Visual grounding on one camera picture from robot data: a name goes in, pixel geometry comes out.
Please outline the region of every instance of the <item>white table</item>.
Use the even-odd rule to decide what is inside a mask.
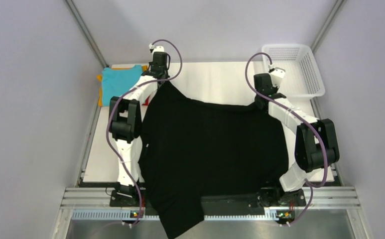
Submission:
[[[131,67],[134,64],[113,65],[112,67]],[[245,81],[246,62],[206,62],[184,63],[181,74],[172,81],[186,97],[215,104],[249,105],[254,101],[255,93]],[[169,75],[173,76],[179,69],[179,63],[172,63]],[[254,73],[262,73],[262,63],[251,63],[248,77],[254,84]],[[310,101],[292,101],[302,111],[314,115]],[[144,117],[146,107],[141,106]],[[109,107],[101,107],[93,143],[84,174],[84,182],[116,182],[119,174],[118,158],[106,141],[106,126],[109,119]],[[289,166],[295,162],[295,135],[283,127]],[[320,182],[323,169],[318,169],[309,180]],[[329,167],[327,181],[334,181]]]

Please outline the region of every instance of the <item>blue folded cloth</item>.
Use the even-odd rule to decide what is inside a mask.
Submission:
[[[101,81],[103,96],[103,106],[109,106],[110,99],[113,96],[121,96],[132,88],[139,80],[142,74],[142,67],[135,65],[127,70],[112,70],[104,68],[103,79]]]

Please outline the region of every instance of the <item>white wall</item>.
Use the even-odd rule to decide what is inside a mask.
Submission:
[[[342,177],[356,187],[374,238],[385,238],[385,1],[348,1],[315,57]]]
[[[0,239],[51,236],[100,69],[62,0],[0,0]]]
[[[74,0],[109,64],[148,62],[154,40],[185,61],[246,61],[264,44],[311,45],[334,0]],[[169,54],[176,56],[171,48]]]

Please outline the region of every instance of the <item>folded clothes stack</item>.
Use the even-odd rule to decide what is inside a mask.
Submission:
[[[101,82],[99,106],[109,106],[113,96],[120,96],[138,82],[147,66],[135,65],[132,68],[104,68],[97,79]]]

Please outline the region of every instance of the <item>white laundry basket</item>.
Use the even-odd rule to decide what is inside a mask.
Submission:
[[[276,67],[285,69],[286,75],[279,92],[293,100],[310,100],[325,93],[320,71],[311,48],[300,44],[270,44],[261,49],[273,60]],[[263,56],[265,72],[270,64]]]

